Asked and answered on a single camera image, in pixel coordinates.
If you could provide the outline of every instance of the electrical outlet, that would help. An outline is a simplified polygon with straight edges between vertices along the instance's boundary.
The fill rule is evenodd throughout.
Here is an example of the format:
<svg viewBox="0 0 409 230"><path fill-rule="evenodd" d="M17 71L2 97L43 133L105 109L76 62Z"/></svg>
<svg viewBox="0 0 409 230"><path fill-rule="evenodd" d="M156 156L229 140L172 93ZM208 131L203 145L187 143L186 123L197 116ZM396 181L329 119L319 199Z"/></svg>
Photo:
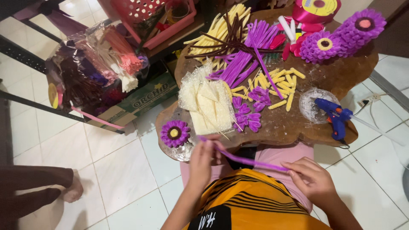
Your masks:
<svg viewBox="0 0 409 230"><path fill-rule="evenodd" d="M374 94L372 94L371 96L369 96L369 97L367 97L367 98L365 98L365 99L362 99L362 100L358 101L358 105L359 105L361 108L365 106L365 103L363 102L363 101L365 101L365 100L368 100L368 101L369 101L369 102L368 102L368 105L370 105L370 104L373 103L373 102L376 102L376 101L381 100L381 95L380 95L379 93L374 93Z"/></svg>

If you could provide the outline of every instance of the pink pants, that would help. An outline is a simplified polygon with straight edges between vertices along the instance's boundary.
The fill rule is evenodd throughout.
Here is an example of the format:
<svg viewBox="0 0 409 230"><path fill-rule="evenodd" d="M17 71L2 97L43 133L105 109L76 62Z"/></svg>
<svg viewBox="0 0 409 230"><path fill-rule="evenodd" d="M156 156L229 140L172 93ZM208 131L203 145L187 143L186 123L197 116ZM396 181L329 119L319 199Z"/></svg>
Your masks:
<svg viewBox="0 0 409 230"><path fill-rule="evenodd" d="M274 165L280 165L281 161L294 162L302 157L308 157L314 159L314 149L303 143L298 143L294 147L283 148L280 146L272 145L259 145L257 147L257 153L255 160L261 162L267 162ZM253 170L257 172L264 173L267 176L271 176L276 180L282 182L285 187L290 191L291 195L296 198L304 207L307 208L308 212L312 211L312 203L307 199L306 196L295 186L289 174L286 172L273 171L268 169L258 169ZM182 173L183 186L185 187L189 180L189 164L181 162L180 171ZM230 174L233 169L230 167L226 159L222 160L221 165L211 167L211 178L210 182L226 177Z"/></svg>

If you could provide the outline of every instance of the hand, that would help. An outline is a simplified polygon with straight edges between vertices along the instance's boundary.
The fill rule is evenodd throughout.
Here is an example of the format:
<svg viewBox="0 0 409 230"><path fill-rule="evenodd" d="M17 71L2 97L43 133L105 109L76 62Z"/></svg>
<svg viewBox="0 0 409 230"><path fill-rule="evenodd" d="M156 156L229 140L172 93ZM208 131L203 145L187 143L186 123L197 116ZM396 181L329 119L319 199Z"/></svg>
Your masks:
<svg viewBox="0 0 409 230"><path fill-rule="evenodd" d="M187 186L197 189L200 193L210 182L211 164L214 158L217 164L221 163L222 154L214 149L215 145L225 150L218 139L220 135L207 135L206 142L200 141L194 148L190 157L190 177Z"/></svg>
<svg viewBox="0 0 409 230"><path fill-rule="evenodd" d="M340 201L331 175L315 161L303 157L294 163L281 164L290 169L288 173L295 186L317 207L325 210Z"/></svg>

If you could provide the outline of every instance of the person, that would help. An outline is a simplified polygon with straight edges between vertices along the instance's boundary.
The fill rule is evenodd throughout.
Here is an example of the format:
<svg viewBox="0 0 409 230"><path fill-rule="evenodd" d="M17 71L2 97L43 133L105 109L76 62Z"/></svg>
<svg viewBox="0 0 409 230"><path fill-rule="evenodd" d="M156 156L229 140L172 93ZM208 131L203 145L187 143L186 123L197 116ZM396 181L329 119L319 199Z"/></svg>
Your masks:
<svg viewBox="0 0 409 230"><path fill-rule="evenodd" d="M15 191L61 185L66 189L46 188L15 195ZM80 199L83 187L72 169L47 166L0 166L0 226L26 216L42 206L51 204L60 195L66 202Z"/></svg>
<svg viewBox="0 0 409 230"><path fill-rule="evenodd" d="M259 146L255 160L281 163L288 172L233 171L214 150L217 145L225 151L219 137L208 135L208 141L195 146L190 163L181 162L184 190L161 230L330 229L310 216L313 204L326 213L332 229L362 229L338 196L330 174L313 161L312 147Z"/></svg>

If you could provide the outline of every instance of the yellow flower center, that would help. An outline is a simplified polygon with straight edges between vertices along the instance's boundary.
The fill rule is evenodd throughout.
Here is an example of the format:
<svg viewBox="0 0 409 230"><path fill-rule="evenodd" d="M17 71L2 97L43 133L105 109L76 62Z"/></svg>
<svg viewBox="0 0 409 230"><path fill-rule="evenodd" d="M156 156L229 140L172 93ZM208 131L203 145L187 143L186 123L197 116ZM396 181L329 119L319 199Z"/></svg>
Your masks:
<svg viewBox="0 0 409 230"><path fill-rule="evenodd" d="M172 129L170 132L171 137L176 137L179 134L179 132L176 129Z"/></svg>
<svg viewBox="0 0 409 230"><path fill-rule="evenodd" d="M317 41L317 46L320 50L326 51L330 50L333 46L331 39L321 38Z"/></svg>

